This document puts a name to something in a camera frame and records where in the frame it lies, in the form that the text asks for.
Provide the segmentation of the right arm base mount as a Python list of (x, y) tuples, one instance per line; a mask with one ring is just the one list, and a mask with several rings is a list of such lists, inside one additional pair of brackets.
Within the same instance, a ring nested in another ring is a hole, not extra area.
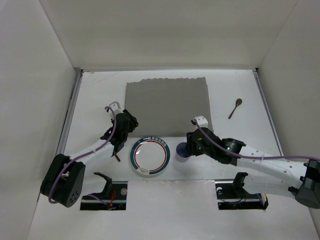
[(219, 210), (266, 210), (268, 198), (261, 193), (250, 194), (242, 188), (235, 188), (231, 182), (215, 184)]

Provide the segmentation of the white plate green red rim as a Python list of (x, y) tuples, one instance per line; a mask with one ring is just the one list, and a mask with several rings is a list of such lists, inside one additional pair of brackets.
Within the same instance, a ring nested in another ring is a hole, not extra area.
[(160, 175), (169, 165), (171, 152), (168, 144), (156, 136), (139, 139), (131, 148), (130, 164), (142, 177)]

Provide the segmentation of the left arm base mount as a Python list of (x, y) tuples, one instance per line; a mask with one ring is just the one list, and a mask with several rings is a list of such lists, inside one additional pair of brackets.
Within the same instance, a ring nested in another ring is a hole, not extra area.
[(113, 181), (110, 193), (92, 193), (82, 197), (81, 211), (125, 211), (127, 208), (127, 181)]

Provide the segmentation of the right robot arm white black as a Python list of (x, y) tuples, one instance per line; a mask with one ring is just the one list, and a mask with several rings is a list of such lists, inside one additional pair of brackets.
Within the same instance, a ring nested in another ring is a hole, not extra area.
[(190, 156), (206, 155), (223, 164), (252, 169), (259, 176), (238, 172), (233, 187), (249, 194), (270, 193), (295, 199), (312, 209), (320, 207), (320, 160), (301, 156), (272, 156), (240, 140), (217, 137), (206, 127), (186, 134)]

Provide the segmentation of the grey cloth placemat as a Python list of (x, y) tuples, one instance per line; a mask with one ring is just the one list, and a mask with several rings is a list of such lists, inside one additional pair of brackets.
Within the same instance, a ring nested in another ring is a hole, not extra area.
[(205, 77), (147, 78), (130, 82), (125, 107), (138, 122), (132, 138), (184, 137), (193, 130), (192, 119), (204, 116), (213, 129), (209, 90)]

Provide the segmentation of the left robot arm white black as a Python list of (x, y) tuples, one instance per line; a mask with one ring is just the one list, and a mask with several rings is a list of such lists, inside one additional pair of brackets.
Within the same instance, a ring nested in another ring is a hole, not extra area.
[(102, 178), (102, 182), (85, 181), (86, 168), (94, 161), (109, 159), (118, 154), (128, 135), (139, 123), (128, 110), (122, 110), (115, 104), (106, 106), (105, 110), (110, 116), (112, 126), (97, 142), (78, 153), (59, 153), (53, 158), (40, 187), (40, 193), (48, 197), (50, 204), (69, 208), (82, 196), (98, 200), (98, 195), (107, 197), (111, 194), (112, 179), (100, 172), (94, 172), (94, 175)]

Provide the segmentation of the lilac plastic cup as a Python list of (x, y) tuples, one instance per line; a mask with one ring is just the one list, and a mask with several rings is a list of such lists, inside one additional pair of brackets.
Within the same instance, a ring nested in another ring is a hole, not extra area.
[(190, 157), (190, 154), (187, 150), (187, 143), (181, 142), (176, 146), (176, 155), (180, 159), (188, 159)]

